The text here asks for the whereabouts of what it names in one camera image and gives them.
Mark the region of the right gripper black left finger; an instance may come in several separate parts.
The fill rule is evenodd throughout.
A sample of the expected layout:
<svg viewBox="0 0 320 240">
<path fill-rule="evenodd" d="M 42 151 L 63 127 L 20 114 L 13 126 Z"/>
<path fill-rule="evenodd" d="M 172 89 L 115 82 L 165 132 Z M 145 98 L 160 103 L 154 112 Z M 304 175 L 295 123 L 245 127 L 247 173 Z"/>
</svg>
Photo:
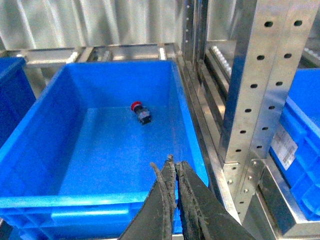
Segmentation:
<svg viewBox="0 0 320 240">
<path fill-rule="evenodd" d="M 176 169 L 171 154 L 162 169 L 150 163 L 156 180 L 142 207 L 120 235 L 120 240 L 171 240 L 176 204 Z"/>
</svg>

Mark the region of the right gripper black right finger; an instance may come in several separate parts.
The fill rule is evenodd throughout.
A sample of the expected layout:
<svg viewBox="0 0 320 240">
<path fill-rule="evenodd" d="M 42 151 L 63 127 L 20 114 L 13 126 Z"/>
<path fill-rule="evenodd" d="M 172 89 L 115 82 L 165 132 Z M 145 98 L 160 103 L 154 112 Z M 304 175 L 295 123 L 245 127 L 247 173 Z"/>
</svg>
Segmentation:
<svg viewBox="0 0 320 240">
<path fill-rule="evenodd" d="M 253 240 L 186 161 L 175 164 L 178 209 L 185 240 Z"/>
</svg>

